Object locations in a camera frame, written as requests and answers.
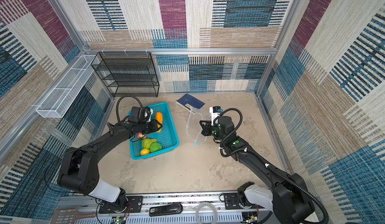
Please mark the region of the clear zip top bag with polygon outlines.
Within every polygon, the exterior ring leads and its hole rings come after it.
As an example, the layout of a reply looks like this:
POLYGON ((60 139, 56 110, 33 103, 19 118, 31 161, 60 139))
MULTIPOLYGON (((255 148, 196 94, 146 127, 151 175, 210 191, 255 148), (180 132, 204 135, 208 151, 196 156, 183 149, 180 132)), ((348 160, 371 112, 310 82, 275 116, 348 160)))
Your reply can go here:
POLYGON ((201 134, 202 127, 200 121, 211 121, 211 113, 208 109, 190 108, 189 117, 186 125, 187 136, 192 140, 195 146, 206 142, 206 137, 201 134))

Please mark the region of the teal plastic basket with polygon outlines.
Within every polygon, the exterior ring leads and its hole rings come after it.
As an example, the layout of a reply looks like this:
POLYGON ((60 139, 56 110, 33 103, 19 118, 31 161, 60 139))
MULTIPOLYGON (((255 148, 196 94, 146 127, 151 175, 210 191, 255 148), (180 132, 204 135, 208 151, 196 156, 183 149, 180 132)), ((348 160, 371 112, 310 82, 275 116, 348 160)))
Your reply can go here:
POLYGON ((146 136, 150 139, 156 139, 158 143, 162 146, 162 150, 141 156, 140 152, 143 149, 142 141, 138 140, 138 138, 135 137, 134 138, 135 142, 129 141, 131 158, 134 160, 152 158, 157 155, 161 155, 169 151, 173 151, 179 146, 179 138, 175 128, 175 124, 173 122, 169 105, 165 102, 161 102, 161 103, 151 104, 149 105, 149 108, 153 110, 153 115, 151 116, 151 119, 155 119, 155 115, 157 112, 162 114, 163 127, 160 133, 147 134, 146 136))

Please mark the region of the green lime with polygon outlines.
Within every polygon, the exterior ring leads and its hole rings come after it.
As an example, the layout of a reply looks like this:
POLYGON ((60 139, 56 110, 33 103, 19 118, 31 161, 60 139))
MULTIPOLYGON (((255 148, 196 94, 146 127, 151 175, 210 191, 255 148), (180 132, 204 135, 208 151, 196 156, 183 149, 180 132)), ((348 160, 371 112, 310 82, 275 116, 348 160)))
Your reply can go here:
POLYGON ((151 153, 155 153, 155 152, 161 151, 162 149, 163 149, 162 145, 160 143, 158 143, 158 142, 154 142, 150 146, 150 152, 151 153))

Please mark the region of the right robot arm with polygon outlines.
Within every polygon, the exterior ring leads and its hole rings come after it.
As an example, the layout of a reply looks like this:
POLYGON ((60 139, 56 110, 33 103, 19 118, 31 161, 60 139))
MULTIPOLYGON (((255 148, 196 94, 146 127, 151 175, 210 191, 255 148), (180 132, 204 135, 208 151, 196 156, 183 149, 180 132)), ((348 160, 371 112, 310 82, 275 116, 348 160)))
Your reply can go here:
POLYGON ((298 174, 290 175, 277 168, 243 138, 237 135, 237 126, 229 116, 220 116, 214 122, 201 120, 203 136, 212 136, 220 141, 223 157, 248 167, 268 187, 272 193, 272 212, 282 224, 306 224, 306 218, 319 207, 323 218, 321 224, 329 222, 329 215, 320 200, 308 191, 304 179, 298 174))

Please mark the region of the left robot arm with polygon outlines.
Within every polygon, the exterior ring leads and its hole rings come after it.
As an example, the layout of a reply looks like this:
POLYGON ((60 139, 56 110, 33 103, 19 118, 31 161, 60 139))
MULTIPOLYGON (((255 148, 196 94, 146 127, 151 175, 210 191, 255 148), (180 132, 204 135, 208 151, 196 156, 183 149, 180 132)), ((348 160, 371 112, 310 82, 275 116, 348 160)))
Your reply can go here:
POLYGON ((81 147, 70 147, 61 161, 58 186, 108 203, 124 203, 124 190, 103 181, 99 174, 100 160, 119 144, 140 134, 159 131, 162 124, 152 119, 149 107, 133 107, 116 124, 108 123, 109 131, 81 147))

